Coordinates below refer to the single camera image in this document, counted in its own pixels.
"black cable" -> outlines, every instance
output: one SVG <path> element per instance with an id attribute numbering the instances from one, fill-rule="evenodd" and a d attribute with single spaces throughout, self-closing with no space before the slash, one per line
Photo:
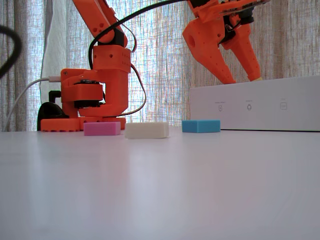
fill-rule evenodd
<path id="1" fill-rule="evenodd" d="M 115 29 L 116 27 L 124 24 L 125 22 L 129 21 L 130 19 L 135 18 L 136 16 L 143 14 L 147 11 L 150 11 L 152 9 L 164 6 L 164 5 L 169 5 L 169 4 L 173 4 L 173 3 L 177 3 L 177 2 L 184 2 L 187 0 L 165 0 L 165 1 L 161 1 L 161 2 L 157 2 L 155 4 L 152 4 L 150 6 L 144 7 L 132 14 L 130 14 L 129 16 L 126 16 L 125 18 L 121 19 L 120 21 L 117 21 L 116 23 L 112 24 L 111 26 L 109 26 L 108 28 L 106 28 L 105 30 L 103 30 L 102 32 L 100 32 L 91 42 L 90 46 L 89 46 L 89 54 L 88 54 L 88 58 L 89 58 L 89 64 L 90 64 L 90 69 L 93 69 L 93 61 L 92 61 L 92 51 L 94 48 L 94 45 L 99 41 L 99 39 L 101 39 L 104 35 L 106 35 L 108 32 L 110 32 L 111 30 Z"/>
<path id="2" fill-rule="evenodd" d="M 19 35 L 15 31 L 11 30 L 6 26 L 0 25 L 0 34 L 7 35 L 14 42 L 14 48 L 11 56 L 0 68 L 0 79 L 1 79 L 18 60 L 22 51 L 22 42 Z"/>
<path id="3" fill-rule="evenodd" d="M 134 46 L 133 46 L 133 49 L 131 50 L 131 53 L 134 53 L 134 52 L 136 51 L 136 49 L 137 49 L 137 46 L 138 46 L 138 41 L 137 41 L 136 35 L 135 35 L 134 32 L 133 32 L 130 28 L 128 28 L 126 25 L 122 24 L 122 26 L 124 26 L 124 27 L 132 34 L 132 36 L 133 36 L 133 38 L 134 38 Z"/>

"white cable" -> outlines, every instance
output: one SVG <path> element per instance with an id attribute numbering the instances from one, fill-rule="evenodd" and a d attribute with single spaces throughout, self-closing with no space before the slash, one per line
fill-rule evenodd
<path id="1" fill-rule="evenodd" d="M 14 102 L 14 104 L 13 104 L 13 107 L 11 108 L 11 111 L 9 112 L 8 117 L 6 118 L 6 122 L 5 122 L 5 125 L 4 125 L 4 129 L 2 129 L 2 132 L 6 132 L 6 131 L 7 131 L 7 128 L 8 128 L 8 126 L 9 126 L 9 122 L 10 122 L 11 115 L 12 115 L 12 113 L 14 112 L 14 110 L 15 110 L 15 108 L 16 108 L 19 100 L 20 100 L 20 98 L 26 93 L 26 91 L 28 90 L 28 88 L 30 88 L 32 85 L 34 85 L 34 84 L 36 84 L 36 83 L 44 82 L 44 81 L 49 81 L 51 78 L 52 78 L 52 81 L 54 82 L 53 79 L 55 79 L 55 78 L 53 78 L 53 77 L 50 77 L 50 78 L 47 78 L 47 77 L 46 77 L 46 78 L 40 78 L 40 79 L 38 79 L 38 80 L 35 80 L 35 81 L 29 83 L 29 84 L 25 87 L 25 89 L 20 93 L 20 95 L 19 95 L 19 96 L 17 97 L 17 99 L 15 100 L 15 102 Z"/>
<path id="2" fill-rule="evenodd" d="M 49 76 L 50 83 L 60 83 L 61 77 L 60 76 Z"/>

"orange robotic arm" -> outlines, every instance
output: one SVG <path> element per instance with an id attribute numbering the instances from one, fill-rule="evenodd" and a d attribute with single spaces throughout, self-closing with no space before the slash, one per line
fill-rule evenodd
<path id="1" fill-rule="evenodd" d="M 117 22 L 115 12 L 104 0 L 73 0 L 73 3 L 94 37 Z M 59 115 L 40 120 L 42 131 L 81 131 L 84 122 L 102 121 L 121 122 L 124 128 L 125 118 L 115 117 L 128 108 L 129 102 L 131 51 L 126 48 L 127 43 L 118 26 L 93 47 L 91 70 L 65 68 L 61 71 L 63 119 Z"/>
<path id="2" fill-rule="evenodd" d="M 260 66 L 250 43 L 255 6 L 270 0 L 189 0 L 196 19 L 183 31 L 193 57 L 223 84 L 236 81 L 225 64 L 219 45 L 236 55 L 250 81 L 261 79 Z"/>

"foam block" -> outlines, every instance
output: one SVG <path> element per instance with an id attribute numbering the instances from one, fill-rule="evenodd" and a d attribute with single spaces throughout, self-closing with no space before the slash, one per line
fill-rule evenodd
<path id="1" fill-rule="evenodd" d="M 169 136 L 167 122 L 134 122 L 125 125 L 127 139 L 163 139 Z"/>
<path id="2" fill-rule="evenodd" d="M 184 120 L 182 132 L 184 133 L 218 133 L 221 131 L 220 120 Z"/>
<path id="3" fill-rule="evenodd" d="M 121 123 L 117 122 L 85 122 L 85 136 L 115 136 L 121 132 Z"/>

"white block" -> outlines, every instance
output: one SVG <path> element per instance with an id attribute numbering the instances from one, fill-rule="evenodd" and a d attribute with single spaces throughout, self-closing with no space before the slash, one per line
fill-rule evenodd
<path id="1" fill-rule="evenodd" d="M 167 122 L 134 122 L 125 125 L 127 139 L 163 139 L 169 136 Z"/>

